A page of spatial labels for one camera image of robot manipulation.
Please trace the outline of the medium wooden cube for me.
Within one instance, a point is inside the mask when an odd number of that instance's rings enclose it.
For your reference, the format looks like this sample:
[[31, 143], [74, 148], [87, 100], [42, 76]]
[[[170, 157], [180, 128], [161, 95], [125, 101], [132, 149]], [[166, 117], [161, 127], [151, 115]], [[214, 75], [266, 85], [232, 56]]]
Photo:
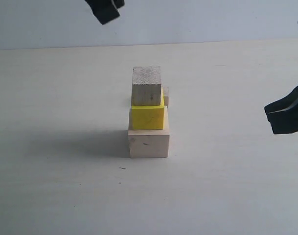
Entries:
[[134, 67], [132, 74], [131, 104], [157, 106], [161, 102], [160, 66]]

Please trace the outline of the yellow cube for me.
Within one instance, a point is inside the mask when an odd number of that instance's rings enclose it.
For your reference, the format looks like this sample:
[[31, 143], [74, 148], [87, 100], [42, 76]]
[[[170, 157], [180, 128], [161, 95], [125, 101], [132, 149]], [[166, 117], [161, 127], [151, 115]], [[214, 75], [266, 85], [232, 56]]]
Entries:
[[160, 104], [130, 107], [129, 128], [131, 130], [162, 130], [165, 126], [166, 108], [163, 88], [161, 88]]

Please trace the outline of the large light wooden cube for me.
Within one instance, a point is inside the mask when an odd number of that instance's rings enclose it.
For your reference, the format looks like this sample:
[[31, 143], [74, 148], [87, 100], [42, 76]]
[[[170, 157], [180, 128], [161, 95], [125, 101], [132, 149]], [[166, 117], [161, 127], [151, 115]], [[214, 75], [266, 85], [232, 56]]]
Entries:
[[131, 158], [167, 158], [170, 141], [167, 106], [164, 107], [164, 128], [162, 130], [133, 130], [132, 111], [130, 110], [128, 141]]

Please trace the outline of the small wooden cube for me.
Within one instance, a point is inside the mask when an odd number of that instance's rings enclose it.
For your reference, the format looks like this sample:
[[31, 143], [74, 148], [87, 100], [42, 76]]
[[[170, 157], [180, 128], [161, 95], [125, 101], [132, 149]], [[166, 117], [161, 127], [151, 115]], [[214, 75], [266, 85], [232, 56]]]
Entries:
[[169, 107], [169, 87], [163, 86], [163, 98], [165, 106]]

